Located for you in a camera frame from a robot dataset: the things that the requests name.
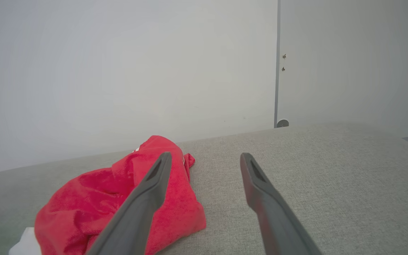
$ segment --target red fabric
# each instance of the red fabric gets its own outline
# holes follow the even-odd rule
[[[165,202],[154,214],[146,254],[206,226],[202,205],[189,183],[194,158],[170,140],[152,136],[139,150],[111,168],[82,174],[60,188],[37,214],[35,234],[43,255],[82,255],[89,250],[120,205],[159,155],[171,152],[172,167]]]

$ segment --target white panel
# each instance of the white panel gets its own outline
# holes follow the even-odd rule
[[[271,128],[276,39],[277,0],[0,0],[0,171]]]
[[[408,0],[281,0],[278,120],[408,136]]]

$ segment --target white cloth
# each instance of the white cloth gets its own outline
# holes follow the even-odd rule
[[[26,228],[20,242],[8,251],[8,255],[42,255],[40,245],[34,234],[34,228]]]

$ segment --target red cloth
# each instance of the red cloth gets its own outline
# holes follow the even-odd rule
[[[120,205],[159,155],[171,152],[172,166],[165,202],[154,214],[146,254],[206,226],[202,205],[189,183],[194,158],[170,140],[152,136],[139,150],[111,168],[84,173],[60,188],[37,214],[35,234],[43,255],[82,255],[95,242]]]

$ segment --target gray upholstered surface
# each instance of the gray upholstered surface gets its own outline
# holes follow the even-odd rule
[[[408,254],[408,142],[354,125],[283,127],[179,144],[207,228],[160,252],[263,254],[239,169],[250,152],[324,254]],[[127,152],[0,173],[0,254],[67,180]]]

